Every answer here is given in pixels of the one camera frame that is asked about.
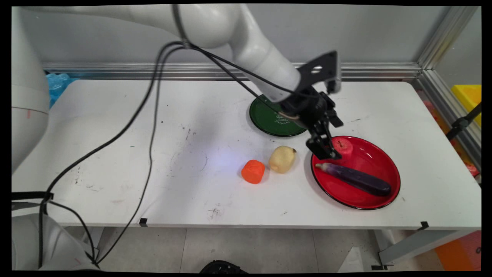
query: gray wall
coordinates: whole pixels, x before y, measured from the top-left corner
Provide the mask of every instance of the gray wall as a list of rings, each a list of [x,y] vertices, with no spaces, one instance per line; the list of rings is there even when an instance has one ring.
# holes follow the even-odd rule
[[[435,70],[451,88],[482,84],[482,8],[479,7]]]
[[[266,37],[292,62],[338,50],[343,62],[416,61],[448,7],[248,4]],[[174,35],[118,19],[23,11],[42,62],[153,62]],[[228,46],[212,52],[230,59]],[[182,52],[170,62],[205,62]]]

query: green plate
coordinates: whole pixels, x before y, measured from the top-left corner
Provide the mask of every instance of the green plate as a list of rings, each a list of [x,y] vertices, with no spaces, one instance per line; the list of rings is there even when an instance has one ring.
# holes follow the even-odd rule
[[[296,136],[306,131],[306,129],[299,127],[294,122],[278,115],[261,101],[264,101],[275,110],[281,110],[280,105],[272,103],[264,95],[260,95],[260,99],[256,98],[249,106],[249,117],[258,129],[277,137]]]

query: floor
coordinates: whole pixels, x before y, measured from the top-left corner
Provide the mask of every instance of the floor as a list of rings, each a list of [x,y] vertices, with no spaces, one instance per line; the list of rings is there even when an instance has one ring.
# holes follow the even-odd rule
[[[81,237],[81,227],[68,227]],[[122,228],[106,227],[102,257]],[[404,237],[405,232],[395,235]],[[369,230],[128,228],[100,263],[105,271],[198,273],[213,260],[225,260],[248,273],[337,272],[353,246],[365,272],[379,265],[377,242]],[[389,271],[442,271],[434,250],[395,264]]]

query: orange toy carrot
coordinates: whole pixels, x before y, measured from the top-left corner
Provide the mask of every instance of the orange toy carrot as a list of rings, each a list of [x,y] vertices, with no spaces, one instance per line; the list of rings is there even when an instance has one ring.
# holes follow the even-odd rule
[[[246,163],[243,170],[241,170],[241,175],[243,178],[252,183],[258,184],[263,178],[263,173],[265,172],[265,166],[258,162],[257,160],[250,160]]]

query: plate rim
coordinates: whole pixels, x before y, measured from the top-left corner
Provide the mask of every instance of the plate rim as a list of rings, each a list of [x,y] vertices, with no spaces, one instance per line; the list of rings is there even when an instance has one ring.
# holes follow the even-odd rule
[[[329,194],[324,187],[321,186],[321,184],[319,183],[318,179],[316,178],[316,175],[314,175],[314,168],[312,167],[312,158],[314,156],[314,153],[311,153],[311,159],[309,160],[309,163],[310,163],[310,166],[311,166],[311,173],[314,177],[314,180],[316,181],[316,183],[318,184],[318,186],[321,188],[321,190],[323,190],[329,197],[331,197],[333,200],[337,201],[338,203],[342,204],[342,205],[345,205],[347,207],[350,207],[350,208],[354,208],[354,209],[360,209],[360,210],[375,210],[375,209],[380,209],[380,208],[384,208],[386,207],[387,205],[393,203],[393,201],[398,197],[398,194],[400,193],[400,189],[401,189],[401,178],[400,178],[400,172],[398,171],[398,167],[396,166],[395,162],[393,161],[393,159],[390,157],[390,155],[388,155],[386,152],[384,152],[383,149],[381,149],[379,146],[377,146],[376,144],[368,141],[368,140],[365,140],[363,138],[359,138],[359,137],[355,137],[355,136],[335,136],[335,137],[332,137],[332,139],[334,138],[337,138],[337,137],[352,137],[352,138],[357,138],[357,139],[361,139],[363,141],[367,141],[369,142],[370,144],[376,146],[379,150],[381,150],[384,154],[386,154],[386,156],[388,156],[388,158],[390,158],[391,162],[395,165],[395,169],[397,170],[397,175],[398,175],[398,181],[400,183],[399,187],[398,187],[398,191],[397,193],[395,194],[395,198],[393,198],[393,200],[389,201],[388,203],[382,205],[382,206],[379,206],[379,207],[375,207],[375,208],[361,208],[361,207],[356,207],[356,206],[352,206],[352,205],[349,205],[347,203],[344,203],[338,199],[336,199],[334,196],[332,196],[331,194]]]

